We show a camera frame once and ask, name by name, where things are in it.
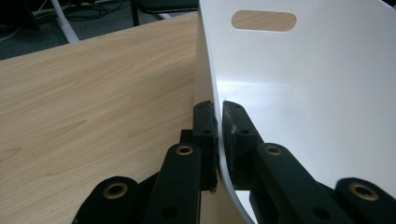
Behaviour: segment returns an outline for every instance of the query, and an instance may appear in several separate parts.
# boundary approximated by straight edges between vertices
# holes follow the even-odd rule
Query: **wood grain surface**
[[[191,127],[196,13],[0,62],[0,223],[71,223]]]

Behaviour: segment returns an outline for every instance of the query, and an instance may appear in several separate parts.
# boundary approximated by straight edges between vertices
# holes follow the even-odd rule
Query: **brass grommet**
[[[187,146],[180,146],[176,149],[176,153],[180,156],[187,156],[190,155],[194,149],[192,147],[187,147]]]
[[[273,156],[280,156],[280,155],[282,154],[282,150],[280,150],[280,149],[277,148],[277,147],[266,147],[266,148],[265,148],[265,151],[266,151],[268,154],[271,154],[271,155],[273,155]]]
[[[349,190],[366,201],[376,201],[379,198],[375,190],[357,182],[350,183]]]
[[[128,186],[122,182],[114,183],[103,191],[103,196],[107,199],[118,199],[122,197],[126,191],[128,191]]]

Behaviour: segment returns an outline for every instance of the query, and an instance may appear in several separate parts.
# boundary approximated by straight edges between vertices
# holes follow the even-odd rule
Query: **white curved panel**
[[[200,4],[196,78],[210,73],[218,120],[222,101],[241,104],[263,140],[287,147],[317,181],[333,188],[355,176],[396,197],[396,10],[375,0]],[[297,22],[288,32],[236,30],[242,9]]]

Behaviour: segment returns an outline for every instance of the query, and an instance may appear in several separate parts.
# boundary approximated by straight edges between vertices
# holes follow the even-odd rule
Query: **chair leg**
[[[137,15],[137,1],[136,0],[131,0],[131,10],[132,10],[132,21],[134,23],[134,26],[139,25],[139,16]]]

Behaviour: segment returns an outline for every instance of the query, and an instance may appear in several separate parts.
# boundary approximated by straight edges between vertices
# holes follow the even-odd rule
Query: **floor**
[[[107,11],[117,7],[119,7],[119,9],[105,16],[103,16],[103,14],[100,15],[97,10],[84,9],[70,13],[66,15],[66,18],[68,18],[78,38],[83,40],[133,27],[130,4],[131,2],[129,0],[105,2],[100,4],[100,7],[105,7]],[[174,17],[179,14],[180,13],[172,14],[171,16]],[[102,16],[103,18],[101,19],[87,20],[88,18]],[[145,24],[157,21],[159,17],[139,11],[139,20],[140,24]],[[13,31],[3,32],[3,34],[0,33],[0,39],[7,38],[0,41],[0,60],[67,44],[64,34],[56,20],[42,22],[39,26],[41,29],[39,32],[21,29],[14,36],[9,38],[7,37],[12,34]]]

